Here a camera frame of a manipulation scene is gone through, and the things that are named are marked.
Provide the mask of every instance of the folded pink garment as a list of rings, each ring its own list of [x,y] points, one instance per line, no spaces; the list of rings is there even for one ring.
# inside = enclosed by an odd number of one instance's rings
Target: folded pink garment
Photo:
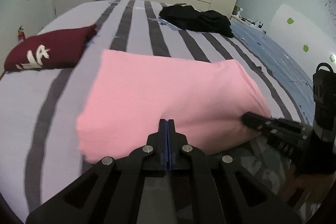
[[[84,111],[77,119],[86,160],[115,159],[146,145],[160,119],[206,154],[256,137],[240,116],[270,117],[256,83],[236,60],[218,63],[104,50]]]

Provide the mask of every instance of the metal screw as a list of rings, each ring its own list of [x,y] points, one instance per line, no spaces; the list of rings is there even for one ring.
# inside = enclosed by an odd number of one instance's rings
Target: metal screw
[[[191,145],[188,145],[188,144],[182,146],[182,150],[184,152],[190,152],[190,151],[192,151],[192,149],[193,149],[193,147]]]
[[[142,148],[142,151],[145,152],[145,153],[150,153],[153,151],[153,147],[151,145],[145,145],[143,148]]]
[[[233,162],[233,158],[229,155],[225,155],[222,157],[222,161],[225,162],[226,164],[230,164]]]
[[[101,160],[101,163],[104,165],[110,165],[113,163],[113,159],[111,157],[105,157]]]

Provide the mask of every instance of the red fire extinguisher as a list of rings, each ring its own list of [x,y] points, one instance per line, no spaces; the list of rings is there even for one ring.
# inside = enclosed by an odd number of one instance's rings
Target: red fire extinguisher
[[[20,26],[20,28],[17,32],[18,32],[17,38],[19,39],[19,43],[26,40],[25,32],[23,31],[22,25]]]

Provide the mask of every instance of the black garment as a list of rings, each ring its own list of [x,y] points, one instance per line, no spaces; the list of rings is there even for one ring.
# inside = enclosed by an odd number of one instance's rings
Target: black garment
[[[160,17],[182,30],[214,32],[233,37],[229,19],[213,10],[199,12],[190,5],[173,5],[164,7]]]

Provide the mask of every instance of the bed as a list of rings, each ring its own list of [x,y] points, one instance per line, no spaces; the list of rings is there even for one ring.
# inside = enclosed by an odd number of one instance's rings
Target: bed
[[[212,63],[236,59],[258,84],[272,116],[312,123],[311,79],[267,35],[233,20],[234,38],[180,30],[159,18],[166,5],[142,0],[82,4],[41,31],[97,24],[98,34],[74,69],[3,76],[0,193],[21,221],[91,166],[77,149],[75,126],[103,49]],[[262,136],[225,154],[239,158],[242,166],[275,194],[285,181],[284,168],[289,162],[268,147]],[[309,205],[301,210],[303,221],[312,214],[311,208]]]

